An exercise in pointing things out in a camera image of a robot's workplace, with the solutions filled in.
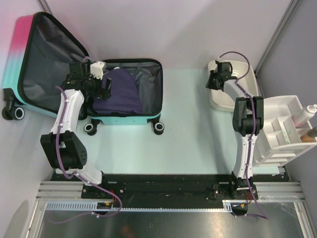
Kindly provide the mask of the pink teal gradient bottle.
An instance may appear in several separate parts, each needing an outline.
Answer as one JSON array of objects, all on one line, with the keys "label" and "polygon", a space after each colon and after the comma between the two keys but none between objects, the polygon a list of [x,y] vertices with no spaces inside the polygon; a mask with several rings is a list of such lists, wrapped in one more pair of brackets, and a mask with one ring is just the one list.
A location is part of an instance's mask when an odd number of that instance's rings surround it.
[{"label": "pink teal gradient bottle", "polygon": [[292,116],[292,121],[295,127],[301,127],[308,122],[317,113],[317,105],[308,105],[302,108],[298,113]]}]

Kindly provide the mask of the cream plastic basin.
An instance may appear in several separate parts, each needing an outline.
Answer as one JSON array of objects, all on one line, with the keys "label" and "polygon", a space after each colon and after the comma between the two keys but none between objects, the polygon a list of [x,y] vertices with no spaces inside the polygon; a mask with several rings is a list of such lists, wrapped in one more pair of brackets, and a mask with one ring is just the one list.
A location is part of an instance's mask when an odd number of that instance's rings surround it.
[{"label": "cream plastic basin", "polygon": [[242,87],[251,96],[259,96],[258,86],[256,82],[256,77],[251,66],[248,66],[246,62],[236,61],[236,60],[223,60],[231,63],[232,77],[239,78],[243,76],[246,72],[247,75],[235,83],[236,79],[229,79],[228,83],[225,83],[227,90],[213,90],[210,89],[210,103],[211,106],[219,111],[233,112],[235,106],[235,99],[237,97],[245,96],[244,92],[238,87]]}]

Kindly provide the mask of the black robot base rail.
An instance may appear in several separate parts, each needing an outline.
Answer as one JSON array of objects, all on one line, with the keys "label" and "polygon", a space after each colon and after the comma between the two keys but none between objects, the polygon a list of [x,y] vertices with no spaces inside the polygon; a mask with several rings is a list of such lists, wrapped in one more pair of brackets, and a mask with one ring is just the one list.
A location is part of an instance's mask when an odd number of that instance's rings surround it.
[{"label": "black robot base rail", "polygon": [[41,191],[59,209],[76,211],[235,212],[269,196],[285,201],[290,180],[282,175],[255,175],[245,189],[231,175],[103,175],[99,188],[79,179],[53,175]]}]

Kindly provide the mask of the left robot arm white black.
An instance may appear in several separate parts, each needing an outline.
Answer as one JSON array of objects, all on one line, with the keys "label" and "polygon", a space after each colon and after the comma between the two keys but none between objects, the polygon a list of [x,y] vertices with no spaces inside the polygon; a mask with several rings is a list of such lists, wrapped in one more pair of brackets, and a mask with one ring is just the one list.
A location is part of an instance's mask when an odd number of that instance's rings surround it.
[{"label": "left robot arm white black", "polygon": [[109,185],[102,181],[103,173],[88,162],[86,147],[76,131],[80,114],[87,111],[86,102],[110,98],[111,79],[105,78],[105,74],[104,61],[71,63],[66,79],[57,86],[60,106],[55,123],[40,139],[50,166],[60,170],[67,179],[76,176],[93,185],[92,192],[98,198],[109,194]]}]

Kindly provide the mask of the dark purple garment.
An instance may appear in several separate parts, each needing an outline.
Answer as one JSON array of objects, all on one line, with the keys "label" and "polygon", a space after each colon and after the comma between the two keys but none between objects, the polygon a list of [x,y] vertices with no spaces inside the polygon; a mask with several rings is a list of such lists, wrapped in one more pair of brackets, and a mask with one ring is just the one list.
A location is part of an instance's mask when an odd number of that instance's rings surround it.
[{"label": "dark purple garment", "polygon": [[98,115],[141,114],[143,105],[136,86],[136,77],[126,69],[110,70],[104,77],[112,79],[111,97],[108,100],[95,98],[93,110]]}]

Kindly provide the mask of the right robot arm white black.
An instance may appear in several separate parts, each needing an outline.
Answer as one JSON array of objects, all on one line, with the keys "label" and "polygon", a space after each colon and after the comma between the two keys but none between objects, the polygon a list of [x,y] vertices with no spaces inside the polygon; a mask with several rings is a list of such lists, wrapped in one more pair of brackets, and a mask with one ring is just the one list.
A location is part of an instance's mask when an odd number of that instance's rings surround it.
[{"label": "right robot arm white black", "polygon": [[236,162],[233,174],[237,179],[253,176],[252,161],[258,134],[264,126],[264,99],[254,96],[233,76],[233,65],[229,61],[213,60],[206,88],[226,93],[235,103],[232,126],[238,139]]}]

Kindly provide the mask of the pink and teal children's suitcase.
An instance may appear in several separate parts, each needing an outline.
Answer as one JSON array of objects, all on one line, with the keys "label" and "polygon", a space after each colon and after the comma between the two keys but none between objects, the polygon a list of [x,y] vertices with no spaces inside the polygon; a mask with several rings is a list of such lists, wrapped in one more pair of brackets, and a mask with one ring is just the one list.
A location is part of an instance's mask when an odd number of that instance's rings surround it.
[{"label": "pink and teal children's suitcase", "polygon": [[[88,56],[83,45],[52,15],[37,12],[19,17],[15,23],[2,80],[3,117],[15,119],[13,109],[30,110],[55,117],[60,104],[60,86],[69,74],[69,65]],[[135,77],[142,103],[141,113],[101,113],[86,103],[80,119],[91,118],[90,135],[99,123],[129,125],[152,123],[155,134],[164,132],[160,122],[163,102],[163,68],[155,59],[107,59],[106,68],[120,67]]]}]

